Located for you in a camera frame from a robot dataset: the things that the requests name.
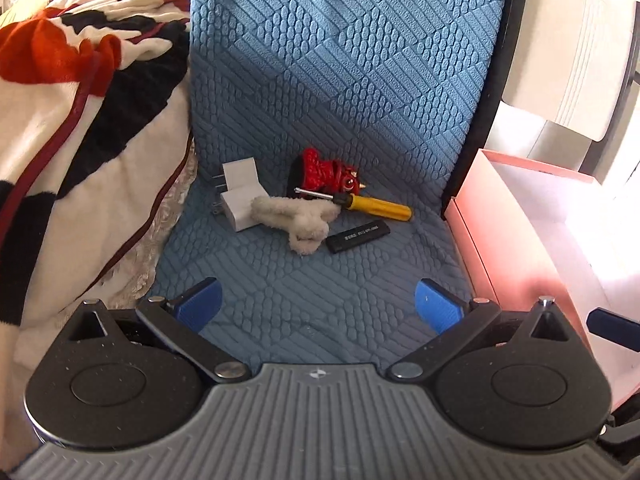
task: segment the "white plush toy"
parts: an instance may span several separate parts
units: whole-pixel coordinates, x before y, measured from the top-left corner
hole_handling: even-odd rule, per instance
[[[259,196],[251,202],[252,218],[289,233],[289,246],[298,254],[312,254],[329,234],[329,222],[340,206],[328,200]]]

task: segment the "white power adapter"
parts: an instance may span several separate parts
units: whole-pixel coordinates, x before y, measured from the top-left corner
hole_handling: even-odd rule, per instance
[[[258,181],[258,170],[253,157],[222,165],[226,189],[220,194],[222,209],[234,231],[257,225],[251,218],[251,202],[258,196],[269,196]]]

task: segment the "black rectangular object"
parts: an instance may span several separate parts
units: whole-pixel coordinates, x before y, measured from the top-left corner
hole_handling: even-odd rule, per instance
[[[354,227],[337,235],[329,236],[325,242],[329,251],[333,254],[353,249],[372,240],[377,240],[391,232],[384,220],[375,220],[368,224]]]

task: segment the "screwdriver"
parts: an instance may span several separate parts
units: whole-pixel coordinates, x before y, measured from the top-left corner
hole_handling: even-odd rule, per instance
[[[385,200],[378,200],[377,198],[358,196],[353,193],[336,193],[335,195],[327,195],[316,191],[307,191],[306,189],[301,189],[299,187],[295,188],[294,191],[296,193],[315,196],[316,198],[331,200],[334,204],[341,206],[343,209],[348,209],[349,211],[362,211],[363,213],[391,218],[393,220],[402,220],[406,222],[411,219],[413,214],[411,208],[405,205],[386,202]]]

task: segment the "yellow screwdriver handle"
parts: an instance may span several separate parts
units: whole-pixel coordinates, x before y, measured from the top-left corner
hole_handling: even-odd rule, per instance
[[[391,218],[393,220],[407,221],[411,219],[411,208],[402,205],[395,204],[393,202],[386,202],[384,200],[378,200],[377,198],[369,198],[367,196],[351,195],[352,202],[348,207],[350,211],[362,211],[376,216],[382,216],[384,218]]]

